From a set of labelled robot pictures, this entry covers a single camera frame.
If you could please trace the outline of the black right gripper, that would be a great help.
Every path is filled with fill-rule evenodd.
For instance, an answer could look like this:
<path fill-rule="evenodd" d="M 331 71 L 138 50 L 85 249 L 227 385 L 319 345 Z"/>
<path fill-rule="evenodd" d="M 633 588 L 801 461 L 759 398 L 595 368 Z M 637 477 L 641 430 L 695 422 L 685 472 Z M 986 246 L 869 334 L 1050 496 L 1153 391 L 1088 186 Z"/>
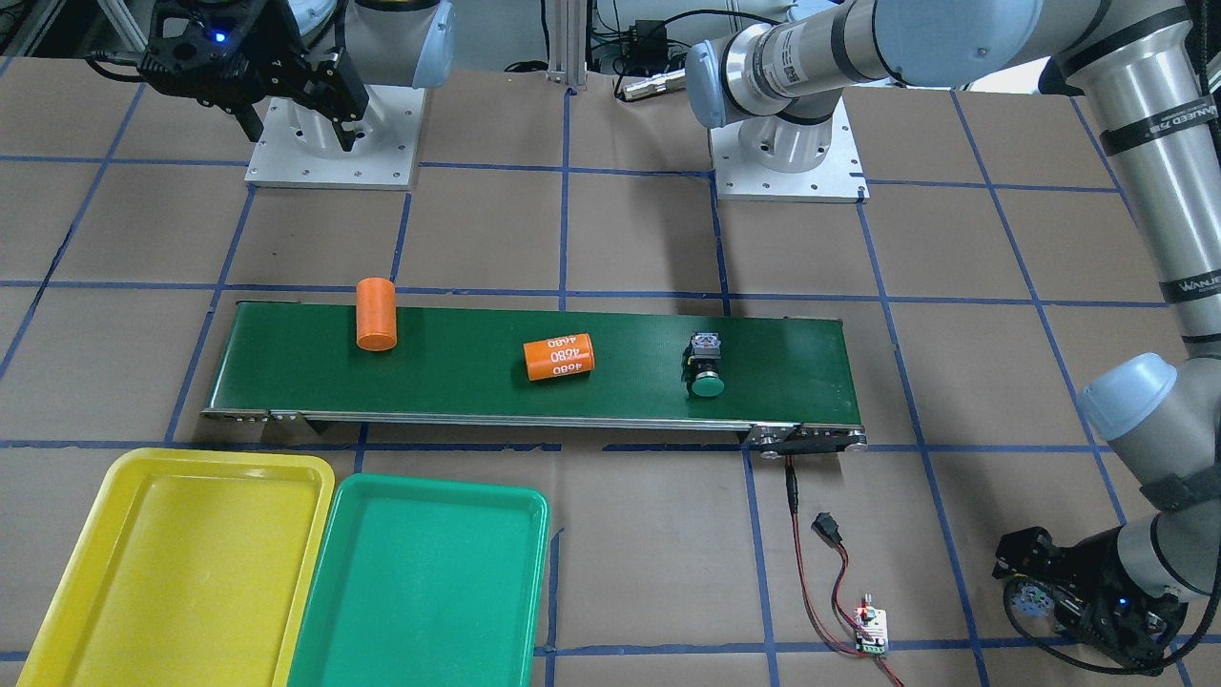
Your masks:
<path fill-rule="evenodd" d="M 249 142 L 263 137 L 265 96 L 306 101 L 352 153 L 347 124 L 361 122 L 369 93 L 346 48 L 311 59 L 306 38 L 328 18 L 327 1 L 155 1 L 138 74 L 161 94 L 228 101 Z"/>

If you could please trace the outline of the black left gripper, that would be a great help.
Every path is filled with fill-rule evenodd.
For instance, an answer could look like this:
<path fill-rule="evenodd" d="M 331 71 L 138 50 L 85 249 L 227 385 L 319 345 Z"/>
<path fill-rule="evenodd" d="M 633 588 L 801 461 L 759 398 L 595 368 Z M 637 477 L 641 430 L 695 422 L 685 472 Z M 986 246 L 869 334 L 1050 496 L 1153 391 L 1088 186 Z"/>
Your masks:
<path fill-rule="evenodd" d="M 1085 667 L 1020 624 L 1010 606 L 1013 578 L 1029 578 L 1055 599 L 1055 635 L 1090 646 L 1118 669 L 1164 669 L 1168 646 L 1186 622 L 1187 605 L 1173 593 L 1151 595 L 1129 578 L 1118 556 L 1118 531 L 1057 547 L 1042 527 L 1002 534 L 993 577 L 1004 582 L 1002 608 L 1016 632 L 1063 663 Z"/>

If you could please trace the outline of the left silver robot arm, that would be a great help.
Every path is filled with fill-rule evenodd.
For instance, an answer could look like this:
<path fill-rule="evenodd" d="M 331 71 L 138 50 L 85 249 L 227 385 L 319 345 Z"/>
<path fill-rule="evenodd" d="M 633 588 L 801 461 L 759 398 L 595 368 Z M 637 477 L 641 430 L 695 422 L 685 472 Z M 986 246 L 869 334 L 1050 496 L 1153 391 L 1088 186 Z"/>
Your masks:
<path fill-rule="evenodd" d="M 1132 195 L 1077 96 L 846 93 L 871 196 L 728 201 L 716 212 L 737 316 L 841 318 L 863 455 L 799 458 L 805 519 L 829 511 L 908 686 L 1121 686 L 1004 617 L 1004 533 L 1070 545 L 1150 516 L 1081 401 L 1140 351 L 1183 351 Z"/>

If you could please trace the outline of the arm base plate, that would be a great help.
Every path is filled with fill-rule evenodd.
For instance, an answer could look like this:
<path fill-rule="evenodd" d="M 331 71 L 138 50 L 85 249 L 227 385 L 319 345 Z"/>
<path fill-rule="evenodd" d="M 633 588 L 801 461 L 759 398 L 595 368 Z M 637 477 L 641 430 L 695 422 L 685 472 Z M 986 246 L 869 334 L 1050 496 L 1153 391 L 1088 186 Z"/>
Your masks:
<path fill-rule="evenodd" d="M 365 117 L 342 126 L 355 135 L 349 151 L 322 113 L 272 96 L 244 181 L 269 188 L 409 192 L 429 95 L 429 90 L 370 85 Z"/>
<path fill-rule="evenodd" d="M 842 92 L 708 132 L 720 201 L 858 203 L 869 198 Z"/>

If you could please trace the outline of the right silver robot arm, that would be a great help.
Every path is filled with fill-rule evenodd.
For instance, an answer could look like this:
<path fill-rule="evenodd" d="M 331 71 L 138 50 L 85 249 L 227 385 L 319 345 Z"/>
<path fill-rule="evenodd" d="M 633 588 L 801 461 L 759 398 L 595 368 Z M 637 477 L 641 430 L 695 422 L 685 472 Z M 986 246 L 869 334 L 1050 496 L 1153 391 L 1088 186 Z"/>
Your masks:
<path fill-rule="evenodd" d="M 454 59 L 449 1 L 327 1 L 315 18 L 291 1 L 158 1 L 151 23 L 140 79 L 221 109 L 250 142 L 263 137 L 256 105 L 283 96 L 352 153 L 374 87 L 436 90 Z"/>

